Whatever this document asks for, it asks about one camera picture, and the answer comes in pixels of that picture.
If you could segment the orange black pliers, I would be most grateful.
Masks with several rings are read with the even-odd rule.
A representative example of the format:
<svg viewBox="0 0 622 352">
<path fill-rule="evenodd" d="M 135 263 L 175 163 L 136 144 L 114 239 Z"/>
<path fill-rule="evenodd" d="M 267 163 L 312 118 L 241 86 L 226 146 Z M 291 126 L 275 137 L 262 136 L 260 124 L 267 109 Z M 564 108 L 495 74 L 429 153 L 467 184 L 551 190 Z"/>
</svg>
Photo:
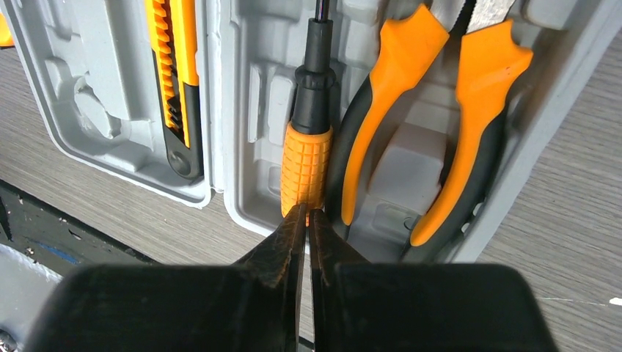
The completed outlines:
<svg viewBox="0 0 622 352">
<path fill-rule="evenodd" d="M 505 146 L 506 101 L 533 53 L 512 1 L 421 1 L 386 19 L 378 57 L 332 146 L 334 231 L 376 260 L 443 258 L 486 197 Z"/>
</svg>

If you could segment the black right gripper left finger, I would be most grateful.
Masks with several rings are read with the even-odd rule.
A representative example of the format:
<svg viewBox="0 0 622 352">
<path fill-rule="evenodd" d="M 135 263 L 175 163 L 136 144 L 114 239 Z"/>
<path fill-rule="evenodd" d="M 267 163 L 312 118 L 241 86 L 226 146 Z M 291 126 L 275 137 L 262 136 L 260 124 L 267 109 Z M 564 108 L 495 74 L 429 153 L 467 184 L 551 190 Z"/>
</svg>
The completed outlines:
<svg viewBox="0 0 622 352">
<path fill-rule="evenodd" d="M 91 265 L 53 291 L 27 351 L 295 351 L 307 208 L 229 265 Z"/>
</svg>

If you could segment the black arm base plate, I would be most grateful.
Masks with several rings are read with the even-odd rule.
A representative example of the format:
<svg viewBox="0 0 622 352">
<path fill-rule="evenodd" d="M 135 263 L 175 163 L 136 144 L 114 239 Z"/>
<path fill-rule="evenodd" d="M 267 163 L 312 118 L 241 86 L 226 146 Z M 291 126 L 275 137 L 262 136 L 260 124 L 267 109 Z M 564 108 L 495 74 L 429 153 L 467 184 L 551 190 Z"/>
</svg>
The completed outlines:
<svg viewBox="0 0 622 352">
<path fill-rule="evenodd" d="M 157 263 L 4 180 L 1 244 L 61 275 L 81 265 Z"/>
</svg>

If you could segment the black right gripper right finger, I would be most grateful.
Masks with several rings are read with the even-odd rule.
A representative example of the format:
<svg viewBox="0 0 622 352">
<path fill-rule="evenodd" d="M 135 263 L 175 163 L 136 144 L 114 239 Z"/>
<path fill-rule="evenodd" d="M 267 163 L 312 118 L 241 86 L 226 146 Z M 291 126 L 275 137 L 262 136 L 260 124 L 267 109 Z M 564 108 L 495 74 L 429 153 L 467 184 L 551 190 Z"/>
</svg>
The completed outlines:
<svg viewBox="0 0 622 352">
<path fill-rule="evenodd" d="M 309 222 L 317 351 L 556 351 L 533 292 L 498 264 L 371 263 Z"/>
</svg>

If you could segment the orange tape measure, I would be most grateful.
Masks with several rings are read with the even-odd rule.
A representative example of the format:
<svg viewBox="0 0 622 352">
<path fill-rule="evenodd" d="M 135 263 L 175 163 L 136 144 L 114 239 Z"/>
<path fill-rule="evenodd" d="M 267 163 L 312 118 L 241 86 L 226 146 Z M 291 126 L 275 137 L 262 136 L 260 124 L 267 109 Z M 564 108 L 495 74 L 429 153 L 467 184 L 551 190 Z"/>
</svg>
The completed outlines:
<svg viewBox="0 0 622 352">
<path fill-rule="evenodd" d="M 7 20 L 2 14 L 0 14 L 0 47 L 1 49 L 5 49 L 12 48 L 14 46 L 15 44 L 10 28 L 7 24 Z"/>
</svg>

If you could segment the small orange screwdriver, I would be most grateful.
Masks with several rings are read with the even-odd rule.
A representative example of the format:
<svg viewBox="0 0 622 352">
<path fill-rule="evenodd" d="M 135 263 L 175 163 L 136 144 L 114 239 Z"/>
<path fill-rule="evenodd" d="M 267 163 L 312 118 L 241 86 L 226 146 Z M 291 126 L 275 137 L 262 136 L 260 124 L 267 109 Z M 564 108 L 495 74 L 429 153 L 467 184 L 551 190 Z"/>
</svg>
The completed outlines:
<svg viewBox="0 0 622 352">
<path fill-rule="evenodd" d="M 323 207 L 333 129 L 329 119 L 336 73 L 330 67 L 333 21 L 330 2 L 317 1 L 309 19 L 304 61 L 296 69 L 296 96 L 285 132 L 280 176 L 280 209 L 305 203 Z"/>
</svg>

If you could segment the orange utility knife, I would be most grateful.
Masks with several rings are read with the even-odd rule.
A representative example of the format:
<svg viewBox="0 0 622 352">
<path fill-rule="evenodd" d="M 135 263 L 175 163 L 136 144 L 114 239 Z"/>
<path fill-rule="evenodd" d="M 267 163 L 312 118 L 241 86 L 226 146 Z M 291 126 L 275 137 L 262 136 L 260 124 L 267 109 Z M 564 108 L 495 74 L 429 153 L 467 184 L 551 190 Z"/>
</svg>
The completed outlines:
<svg viewBox="0 0 622 352">
<path fill-rule="evenodd" d="M 203 176 L 195 2 L 146 0 L 167 160 L 179 176 Z"/>
</svg>

